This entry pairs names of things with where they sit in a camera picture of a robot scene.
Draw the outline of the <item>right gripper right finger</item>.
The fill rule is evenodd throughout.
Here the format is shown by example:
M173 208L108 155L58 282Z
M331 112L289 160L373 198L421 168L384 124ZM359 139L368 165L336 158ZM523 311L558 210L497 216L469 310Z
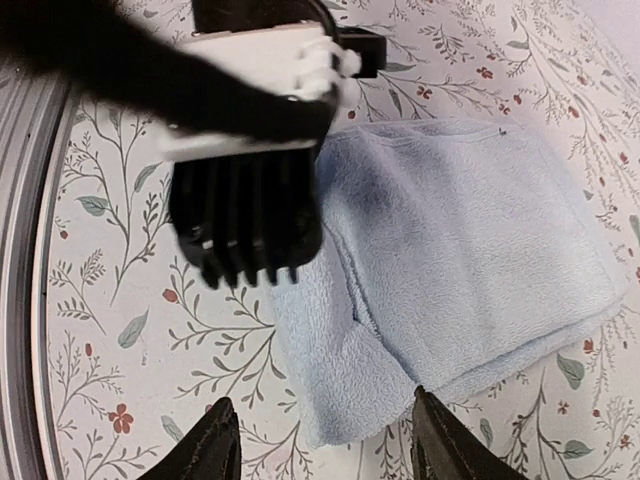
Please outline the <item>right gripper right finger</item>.
M412 468L419 480L525 480L485 447L431 392L415 390Z

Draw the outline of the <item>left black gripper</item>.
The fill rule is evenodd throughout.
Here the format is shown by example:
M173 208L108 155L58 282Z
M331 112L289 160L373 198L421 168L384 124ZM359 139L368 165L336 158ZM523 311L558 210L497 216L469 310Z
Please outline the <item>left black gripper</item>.
M107 1L4 1L1 50L35 74L60 72L85 91L193 132L284 143L323 136L322 101L290 101L184 54Z

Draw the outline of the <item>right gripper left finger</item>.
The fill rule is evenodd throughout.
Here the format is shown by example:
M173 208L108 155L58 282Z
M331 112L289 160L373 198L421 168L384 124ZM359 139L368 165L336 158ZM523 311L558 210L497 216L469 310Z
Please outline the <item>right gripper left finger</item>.
M218 399L177 445L139 480L240 480L238 415Z

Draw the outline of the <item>light blue cloth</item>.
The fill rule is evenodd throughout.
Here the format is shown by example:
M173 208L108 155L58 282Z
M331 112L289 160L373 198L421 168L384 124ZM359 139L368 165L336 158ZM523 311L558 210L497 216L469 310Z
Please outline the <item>light blue cloth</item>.
M469 397L609 319L626 275L533 129L441 120L329 137L323 243L270 291L307 444L372 437L417 387Z

